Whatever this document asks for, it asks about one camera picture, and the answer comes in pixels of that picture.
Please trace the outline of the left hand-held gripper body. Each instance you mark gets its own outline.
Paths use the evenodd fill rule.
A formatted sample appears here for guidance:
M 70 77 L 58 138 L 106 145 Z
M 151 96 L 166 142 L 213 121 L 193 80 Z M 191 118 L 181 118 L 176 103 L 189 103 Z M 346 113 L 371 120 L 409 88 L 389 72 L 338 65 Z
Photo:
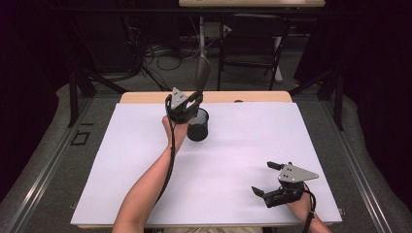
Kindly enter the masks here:
M 198 113 L 194 102 L 189 100 L 189 95 L 174 87 L 165 99 L 166 114 L 175 123 L 187 123 Z

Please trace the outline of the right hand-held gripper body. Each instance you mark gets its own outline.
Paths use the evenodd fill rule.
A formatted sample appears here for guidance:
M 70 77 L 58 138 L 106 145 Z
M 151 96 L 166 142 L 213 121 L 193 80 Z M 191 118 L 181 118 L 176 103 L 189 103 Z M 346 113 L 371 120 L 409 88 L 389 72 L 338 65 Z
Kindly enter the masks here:
M 299 200 L 305 191 L 305 182 L 315 180 L 319 177 L 318 174 L 296 167 L 291 163 L 285 164 L 284 169 L 279 172 L 278 181 L 280 187 L 263 195 L 263 200 L 267 208 Z

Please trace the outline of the black mesh cup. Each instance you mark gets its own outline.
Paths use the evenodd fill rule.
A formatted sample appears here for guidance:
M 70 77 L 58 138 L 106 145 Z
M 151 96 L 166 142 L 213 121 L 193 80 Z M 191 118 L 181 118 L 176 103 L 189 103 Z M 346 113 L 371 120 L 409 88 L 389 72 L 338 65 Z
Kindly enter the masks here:
M 199 109 L 197 115 L 189 121 L 188 137 L 194 142 L 200 142 L 208 136 L 209 114 L 204 109 Z

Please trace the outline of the person's left hand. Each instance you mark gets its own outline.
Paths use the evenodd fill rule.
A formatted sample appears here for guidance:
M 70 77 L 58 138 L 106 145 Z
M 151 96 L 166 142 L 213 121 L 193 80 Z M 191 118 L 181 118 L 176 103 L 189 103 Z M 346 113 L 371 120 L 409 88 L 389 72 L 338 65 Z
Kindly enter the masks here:
M 170 121 L 168 116 L 162 118 L 162 125 L 164 127 L 168 148 L 175 147 L 175 150 L 179 150 L 187 137 L 188 124 L 176 124 L 174 121 Z

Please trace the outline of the person's right hand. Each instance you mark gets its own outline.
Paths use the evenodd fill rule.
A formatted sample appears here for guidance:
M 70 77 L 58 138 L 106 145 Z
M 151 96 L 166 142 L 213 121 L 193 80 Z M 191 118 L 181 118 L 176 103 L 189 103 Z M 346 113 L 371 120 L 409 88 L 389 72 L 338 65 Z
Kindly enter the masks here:
M 287 206 L 297 219 L 304 222 L 311 211 L 310 195 L 303 193 L 299 200 L 288 203 Z

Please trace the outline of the black folding chair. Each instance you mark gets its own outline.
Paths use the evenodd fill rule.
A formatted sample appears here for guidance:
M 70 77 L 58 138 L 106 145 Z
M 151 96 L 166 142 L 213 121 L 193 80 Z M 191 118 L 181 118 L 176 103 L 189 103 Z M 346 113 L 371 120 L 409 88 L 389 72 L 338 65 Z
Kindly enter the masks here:
M 238 13 L 225 16 L 220 24 L 220 53 L 217 90 L 225 66 L 265 69 L 272 72 L 269 90 L 277 83 L 276 73 L 283 44 L 290 31 L 285 17 Z

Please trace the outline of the black metal stand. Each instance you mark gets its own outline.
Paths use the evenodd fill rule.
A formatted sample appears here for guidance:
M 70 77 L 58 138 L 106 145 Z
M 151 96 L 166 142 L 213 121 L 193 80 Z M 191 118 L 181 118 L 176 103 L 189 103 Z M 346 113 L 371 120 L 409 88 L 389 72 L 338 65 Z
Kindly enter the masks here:
M 92 98 L 96 95 L 97 90 L 92 82 L 96 81 L 111 88 L 116 93 L 124 94 L 126 89 L 109 81 L 95 71 L 86 67 L 75 69 L 69 78 L 69 98 L 70 98 L 70 121 L 68 126 L 72 127 L 80 115 L 78 90 L 81 91 L 85 98 Z
M 333 104 L 333 122 L 339 130 L 343 130 L 342 125 L 342 107 L 343 107 L 343 89 L 344 77 L 338 68 L 328 69 L 322 72 L 319 76 L 300 83 L 297 87 L 289 91 L 290 96 L 295 96 L 301 91 L 309 88 L 315 83 L 322 82 L 320 89 L 317 92 L 319 100 L 329 100 L 331 94 L 334 94 Z

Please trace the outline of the black horizontal bar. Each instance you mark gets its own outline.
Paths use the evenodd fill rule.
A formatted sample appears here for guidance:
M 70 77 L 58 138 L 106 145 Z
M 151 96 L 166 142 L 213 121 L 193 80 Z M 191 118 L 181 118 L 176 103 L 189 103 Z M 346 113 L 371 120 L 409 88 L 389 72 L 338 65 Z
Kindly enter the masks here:
M 276 8 L 179 8 L 179 9 L 90 9 L 49 7 L 51 12 L 64 14 L 121 14 L 121 15 L 185 15 L 223 16 L 235 13 L 274 14 L 287 17 L 352 17 L 362 14 L 361 10 L 328 9 L 276 9 Z

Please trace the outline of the white-legged desk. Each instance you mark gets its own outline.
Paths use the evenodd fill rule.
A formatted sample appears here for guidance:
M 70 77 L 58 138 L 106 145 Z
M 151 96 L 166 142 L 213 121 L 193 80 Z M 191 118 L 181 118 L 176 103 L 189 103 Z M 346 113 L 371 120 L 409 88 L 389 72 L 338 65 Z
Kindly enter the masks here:
M 276 8 L 276 9 L 308 9 L 322 8 L 325 0 L 179 0 L 183 8 Z M 277 77 L 278 83 L 283 80 Z

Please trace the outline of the aluminium rail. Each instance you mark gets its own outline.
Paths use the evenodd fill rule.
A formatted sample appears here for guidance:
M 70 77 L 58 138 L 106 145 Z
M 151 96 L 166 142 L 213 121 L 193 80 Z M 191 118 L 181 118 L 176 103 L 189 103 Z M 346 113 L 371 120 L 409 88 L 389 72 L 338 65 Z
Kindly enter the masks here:
M 67 124 L 70 120 L 69 103 L 59 104 L 56 115 L 40 144 L 0 205 L 0 214 L 11 215 L 3 224 L 3 233 L 22 232 L 47 190 L 65 150 L 74 138 L 80 119 L 86 115 L 92 103 L 93 98 L 82 100 L 78 116 L 72 126 Z
M 355 153 L 350 146 L 350 143 L 345 135 L 344 131 L 336 125 L 334 121 L 333 108 L 328 101 L 321 101 L 321 106 L 323 111 L 326 113 L 326 118 L 334 132 L 337 136 L 340 145 L 344 150 L 344 159 L 347 167 L 353 177 L 356 187 L 360 193 L 360 197 L 364 206 L 366 207 L 370 218 L 378 233 L 393 233 L 383 211 L 378 203 L 375 193 L 372 191 L 369 182 L 355 156 Z

